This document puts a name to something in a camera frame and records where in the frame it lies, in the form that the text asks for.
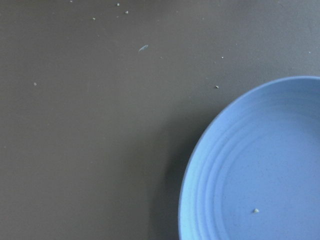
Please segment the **blue plate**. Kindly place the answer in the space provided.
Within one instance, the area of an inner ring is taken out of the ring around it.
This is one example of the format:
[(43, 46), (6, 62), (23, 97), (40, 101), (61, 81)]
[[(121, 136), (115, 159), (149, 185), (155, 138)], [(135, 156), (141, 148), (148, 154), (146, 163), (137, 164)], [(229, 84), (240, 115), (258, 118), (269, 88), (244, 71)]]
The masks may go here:
[(320, 237), (320, 79), (295, 76), (233, 101), (189, 159), (181, 240)]

